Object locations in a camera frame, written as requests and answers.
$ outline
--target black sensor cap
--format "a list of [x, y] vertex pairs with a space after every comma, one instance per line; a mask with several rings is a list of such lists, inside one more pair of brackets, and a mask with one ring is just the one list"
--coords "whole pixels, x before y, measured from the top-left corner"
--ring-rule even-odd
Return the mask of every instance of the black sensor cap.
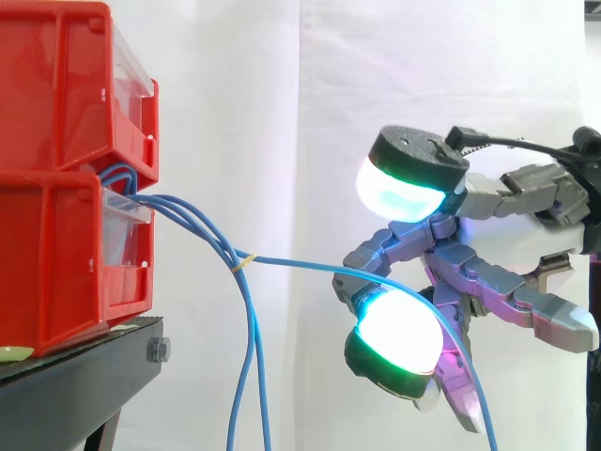
[[452, 192], [470, 163], [437, 134], [408, 127], [384, 127], [369, 152], [380, 171], [413, 185]]
[[419, 399], [432, 378], [432, 374], [411, 373], [391, 364], [359, 337], [357, 327], [347, 337], [345, 358], [355, 375], [369, 379], [396, 397]]

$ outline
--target white wall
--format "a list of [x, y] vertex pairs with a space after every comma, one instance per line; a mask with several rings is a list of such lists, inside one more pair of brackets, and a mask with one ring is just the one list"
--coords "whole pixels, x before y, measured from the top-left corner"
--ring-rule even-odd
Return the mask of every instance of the white wall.
[[586, 23], [584, 118], [601, 131], [601, 22]]

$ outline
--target black table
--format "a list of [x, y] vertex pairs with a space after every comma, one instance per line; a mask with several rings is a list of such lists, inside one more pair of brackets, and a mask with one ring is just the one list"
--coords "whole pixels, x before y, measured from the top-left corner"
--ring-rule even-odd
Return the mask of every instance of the black table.
[[49, 357], [0, 364], [0, 450], [113, 447], [121, 407], [161, 372], [170, 344], [162, 318]]

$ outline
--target yellow cable tie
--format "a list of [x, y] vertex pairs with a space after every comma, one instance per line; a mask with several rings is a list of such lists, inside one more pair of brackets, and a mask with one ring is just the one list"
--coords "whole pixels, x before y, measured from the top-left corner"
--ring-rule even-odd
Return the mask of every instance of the yellow cable tie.
[[246, 265], [248, 265], [250, 262], [252, 262], [257, 257], [259, 257], [257, 254], [251, 254], [251, 255], [247, 256], [240, 262], [240, 264], [236, 268], [232, 268], [232, 272], [236, 273], [236, 272], [240, 271], [242, 268], [244, 268]]

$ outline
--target light green object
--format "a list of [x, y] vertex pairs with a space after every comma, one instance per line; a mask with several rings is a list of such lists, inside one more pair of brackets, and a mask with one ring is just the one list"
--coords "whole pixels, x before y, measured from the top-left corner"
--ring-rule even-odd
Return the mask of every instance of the light green object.
[[0, 347], [0, 362], [20, 362], [34, 353], [33, 348], [21, 346]]

